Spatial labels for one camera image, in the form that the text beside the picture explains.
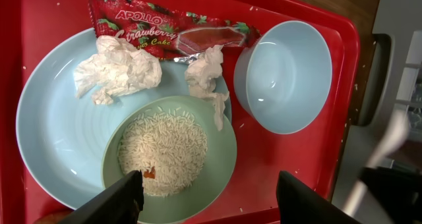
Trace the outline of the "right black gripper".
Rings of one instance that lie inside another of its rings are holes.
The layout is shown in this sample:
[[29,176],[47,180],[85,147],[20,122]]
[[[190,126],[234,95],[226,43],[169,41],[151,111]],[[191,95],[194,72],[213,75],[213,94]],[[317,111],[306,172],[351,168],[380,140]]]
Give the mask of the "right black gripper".
[[360,181],[394,223],[421,222],[421,175],[379,167],[364,168]]

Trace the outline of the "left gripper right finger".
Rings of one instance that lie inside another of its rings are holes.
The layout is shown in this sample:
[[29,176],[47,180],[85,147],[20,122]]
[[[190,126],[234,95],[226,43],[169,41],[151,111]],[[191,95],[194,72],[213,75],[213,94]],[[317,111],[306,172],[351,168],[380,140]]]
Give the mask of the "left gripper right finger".
[[276,198],[282,224],[359,224],[287,171],[280,171]]

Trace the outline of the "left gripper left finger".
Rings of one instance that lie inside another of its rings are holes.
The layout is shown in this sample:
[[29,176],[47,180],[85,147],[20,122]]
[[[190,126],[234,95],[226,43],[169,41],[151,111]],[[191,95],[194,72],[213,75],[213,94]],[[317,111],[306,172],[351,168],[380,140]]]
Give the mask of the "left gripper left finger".
[[59,223],[137,223],[144,205],[142,179],[140,171],[131,171]]

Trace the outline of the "white plastic spoon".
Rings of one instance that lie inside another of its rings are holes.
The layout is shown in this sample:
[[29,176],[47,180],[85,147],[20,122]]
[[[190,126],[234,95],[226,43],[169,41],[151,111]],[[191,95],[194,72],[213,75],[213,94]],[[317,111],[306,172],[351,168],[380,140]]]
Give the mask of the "white plastic spoon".
[[[393,111],[386,132],[369,156],[365,168],[376,168],[385,157],[394,153],[403,145],[408,134],[409,119],[407,113],[399,109]],[[366,191],[367,185],[358,178],[347,197],[342,211],[348,216],[354,217]]]

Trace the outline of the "green bowl with rice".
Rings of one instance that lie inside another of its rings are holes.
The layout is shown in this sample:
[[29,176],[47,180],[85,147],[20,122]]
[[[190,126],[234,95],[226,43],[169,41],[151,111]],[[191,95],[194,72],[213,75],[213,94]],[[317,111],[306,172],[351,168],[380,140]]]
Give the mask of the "green bowl with rice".
[[141,223],[182,223],[206,209],[228,184],[237,158],[230,121],[218,130],[211,103],[169,96],[129,115],[115,130],[102,159],[109,188],[140,171]]

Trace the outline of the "light blue bowl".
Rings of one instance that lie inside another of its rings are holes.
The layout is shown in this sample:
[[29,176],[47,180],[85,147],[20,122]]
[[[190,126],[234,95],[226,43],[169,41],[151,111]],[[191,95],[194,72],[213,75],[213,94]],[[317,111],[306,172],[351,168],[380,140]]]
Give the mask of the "light blue bowl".
[[276,134],[293,134],[321,112],[332,74],[322,34],[306,22],[290,20],[242,51],[233,84],[242,108],[261,126]]

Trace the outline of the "small white tissue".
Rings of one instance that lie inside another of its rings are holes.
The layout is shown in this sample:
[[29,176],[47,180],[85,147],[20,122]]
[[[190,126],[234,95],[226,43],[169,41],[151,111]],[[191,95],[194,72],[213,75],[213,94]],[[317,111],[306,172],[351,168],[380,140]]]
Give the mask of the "small white tissue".
[[189,85],[190,95],[210,101],[214,106],[214,123],[218,131],[224,127],[225,101],[229,98],[229,92],[214,92],[216,79],[222,75],[224,61],[222,48],[222,45],[209,47],[198,56],[196,61],[190,63],[185,71],[185,80]]

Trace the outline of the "red strawberry cake wrapper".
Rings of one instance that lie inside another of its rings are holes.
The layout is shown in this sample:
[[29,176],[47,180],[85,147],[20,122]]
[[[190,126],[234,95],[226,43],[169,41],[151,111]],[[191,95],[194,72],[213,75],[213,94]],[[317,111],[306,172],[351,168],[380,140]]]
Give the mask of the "red strawberry cake wrapper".
[[209,47],[250,47],[260,37],[254,26],[203,14],[169,10],[139,0],[88,0],[94,31],[122,38],[164,60]]

